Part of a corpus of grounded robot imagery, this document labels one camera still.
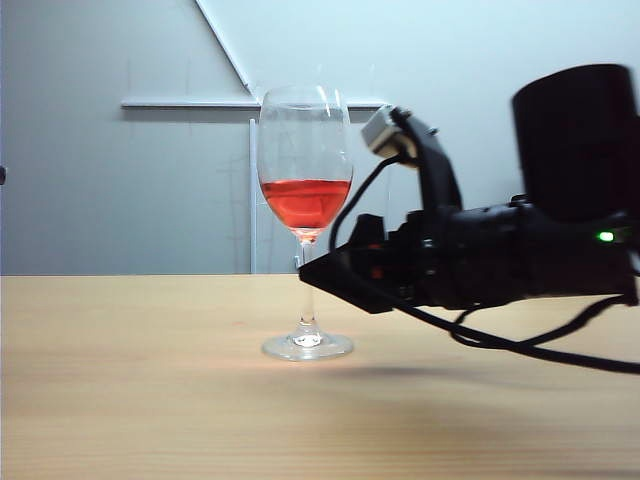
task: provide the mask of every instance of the table surface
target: table surface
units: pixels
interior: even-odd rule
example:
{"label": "table surface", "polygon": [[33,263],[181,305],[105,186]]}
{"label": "table surface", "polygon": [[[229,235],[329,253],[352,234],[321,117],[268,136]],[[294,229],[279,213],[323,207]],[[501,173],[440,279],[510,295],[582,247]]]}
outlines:
{"label": "table surface", "polygon": [[[3,278],[3,478],[640,478],[640,377],[464,347],[323,292],[321,325],[355,351],[267,357],[300,288],[292,275]],[[593,300],[469,322],[525,338]],[[550,346],[638,360],[639,314],[615,306]]]}

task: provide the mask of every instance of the gray wall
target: gray wall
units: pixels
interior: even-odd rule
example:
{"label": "gray wall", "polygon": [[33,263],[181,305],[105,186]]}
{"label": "gray wall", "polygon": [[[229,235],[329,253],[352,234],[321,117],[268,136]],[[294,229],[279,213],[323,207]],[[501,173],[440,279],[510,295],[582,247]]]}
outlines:
{"label": "gray wall", "polygon": [[[640,68],[637,0],[208,5],[260,92],[324,83],[440,127],[467,207],[522,189],[517,89],[582,63]],[[247,98],[193,1],[2,7],[3,273],[248,271],[252,115],[119,106],[127,96]],[[350,138],[356,184],[375,162],[360,126]],[[395,228],[417,206],[413,173],[398,168],[359,211],[387,213]],[[265,205],[259,214],[259,269],[291,270],[293,237]]]}

